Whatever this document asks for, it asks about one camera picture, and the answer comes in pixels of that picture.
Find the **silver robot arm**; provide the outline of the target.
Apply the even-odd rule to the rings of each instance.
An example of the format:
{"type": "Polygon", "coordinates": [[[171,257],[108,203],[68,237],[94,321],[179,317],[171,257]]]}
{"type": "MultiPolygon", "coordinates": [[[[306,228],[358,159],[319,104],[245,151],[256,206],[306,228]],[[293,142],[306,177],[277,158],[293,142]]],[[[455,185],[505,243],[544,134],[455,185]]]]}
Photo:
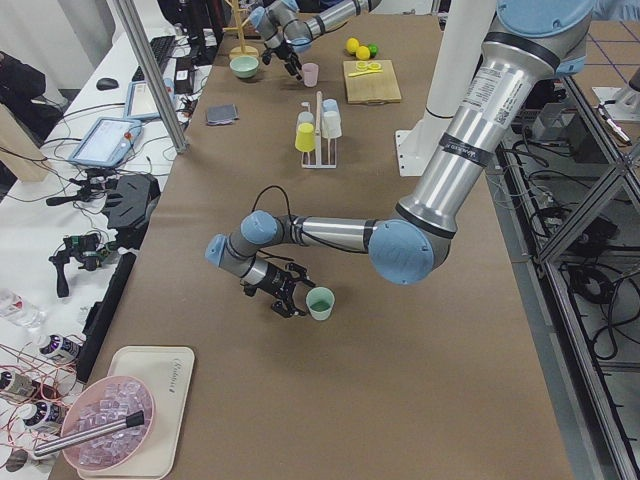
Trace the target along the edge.
{"type": "Polygon", "coordinates": [[[308,50],[316,38],[327,34],[333,27],[351,17],[370,13],[379,4],[380,1],[376,0],[339,1],[312,18],[303,20],[299,17],[295,1],[274,1],[267,7],[259,5],[253,8],[248,20],[265,47],[261,54],[262,63],[269,65],[275,55],[284,63],[288,74],[301,81],[303,76],[299,53],[308,50]]]}
{"type": "Polygon", "coordinates": [[[270,294],[283,317],[298,310],[295,287],[304,268],[279,268],[260,257],[279,244],[322,245],[365,254],[377,273],[398,285],[423,280],[447,258],[456,214],[496,147],[542,80],[583,68],[590,1],[497,1],[471,58],[469,87],[427,161],[414,191],[388,220],[275,217],[252,211],[228,235],[209,243],[206,259],[238,277],[247,295],[270,294]]]}

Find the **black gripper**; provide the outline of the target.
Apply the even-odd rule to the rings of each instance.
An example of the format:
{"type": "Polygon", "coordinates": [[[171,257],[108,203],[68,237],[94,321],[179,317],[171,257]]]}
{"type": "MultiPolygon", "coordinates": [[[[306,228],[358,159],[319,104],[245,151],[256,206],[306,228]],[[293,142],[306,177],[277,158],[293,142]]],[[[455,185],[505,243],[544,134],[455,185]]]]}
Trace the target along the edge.
{"type": "Polygon", "coordinates": [[[255,261],[248,273],[242,278],[243,292],[253,297],[258,290],[276,298],[271,309],[282,317],[305,316],[306,311],[293,301],[295,284],[301,282],[309,288],[314,282],[309,278],[307,269],[295,262],[285,265],[285,271],[267,261],[255,261]]]}
{"type": "Polygon", "coordinates": [[[295,55],[293,48],[286,41],[280,43],[277,47],[265,46],[265,50],[261,56],[262,62],[265,65],[269,65],[273,56],[276,56],[285,63],[287,72],[296,80],[303,78],[302,64],[295,55]]]}

